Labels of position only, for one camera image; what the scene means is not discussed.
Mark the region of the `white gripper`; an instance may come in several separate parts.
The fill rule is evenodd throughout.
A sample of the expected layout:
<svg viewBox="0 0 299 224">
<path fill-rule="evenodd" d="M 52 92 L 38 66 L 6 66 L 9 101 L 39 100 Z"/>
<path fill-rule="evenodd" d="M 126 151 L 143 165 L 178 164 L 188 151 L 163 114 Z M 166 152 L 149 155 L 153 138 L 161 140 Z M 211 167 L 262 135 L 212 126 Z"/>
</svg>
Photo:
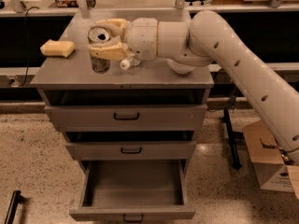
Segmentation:
<svg viewBox="0 0 299 224">
<path fill-rule="evenodd" d="M 105 43 L 93 43 L 88 46 L 88 51 L 95 58 L 124 60 L 131 56 L 131 51 L 139 61 L 153 60 L 156 57 L 156 19 L 139 18 L 131 23 L 125 19 L 106 19 L 94 22 L 91 27 L 105 28 L 114 37 Z M 127 44 L 121 41 L 124 35 Z"/>
</svg>

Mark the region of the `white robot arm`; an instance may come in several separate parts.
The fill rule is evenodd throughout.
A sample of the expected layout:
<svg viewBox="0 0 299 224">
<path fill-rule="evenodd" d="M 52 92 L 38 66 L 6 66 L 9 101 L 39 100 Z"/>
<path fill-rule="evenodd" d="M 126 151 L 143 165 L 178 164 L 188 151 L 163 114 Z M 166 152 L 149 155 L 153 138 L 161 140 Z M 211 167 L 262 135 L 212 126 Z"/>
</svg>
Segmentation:
<svg viewBox="0 0 299 224">
<path fill-rule="evenodd" d="M 90 54 L 102 60 L 170 59 L 223 68 L 288 156 L 299 163 L 299 93 L 239 38 L 218 13 L 204 10 L 186 21 L 108 19 L 88 31 Z"/>
</svg>

